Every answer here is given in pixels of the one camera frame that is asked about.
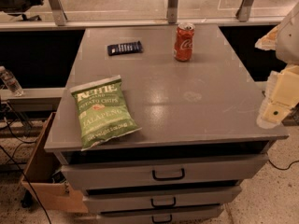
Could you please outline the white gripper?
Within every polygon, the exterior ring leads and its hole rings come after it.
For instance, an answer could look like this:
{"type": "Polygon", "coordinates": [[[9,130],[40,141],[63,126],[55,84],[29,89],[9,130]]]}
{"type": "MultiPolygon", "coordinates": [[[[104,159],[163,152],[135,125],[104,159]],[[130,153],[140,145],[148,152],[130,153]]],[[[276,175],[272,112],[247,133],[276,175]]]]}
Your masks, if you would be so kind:
{"type": "MultiPolygon", "coordinates": [[[[255,43],[256,49],[275,50],[278,26],[255,43]]],[[[263,129],[277,127],[299,103],[299,66],[288,64],[280,72],[272,71],[266,82],[265,97],[256,123],[263,129]]]]}

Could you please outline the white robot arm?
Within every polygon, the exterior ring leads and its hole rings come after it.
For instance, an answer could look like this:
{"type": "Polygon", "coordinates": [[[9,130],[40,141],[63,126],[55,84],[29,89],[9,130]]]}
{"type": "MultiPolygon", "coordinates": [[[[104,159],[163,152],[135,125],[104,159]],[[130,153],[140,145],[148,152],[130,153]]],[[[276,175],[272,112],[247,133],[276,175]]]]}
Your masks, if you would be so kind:
{"type": "Polygon", "coordinates": [[[259,127],[272,129],[299,104],[299,4],[255,47],[274,50],[276,57],[286,64],[280,72],[270,73],[256,120],[259,127]]]}

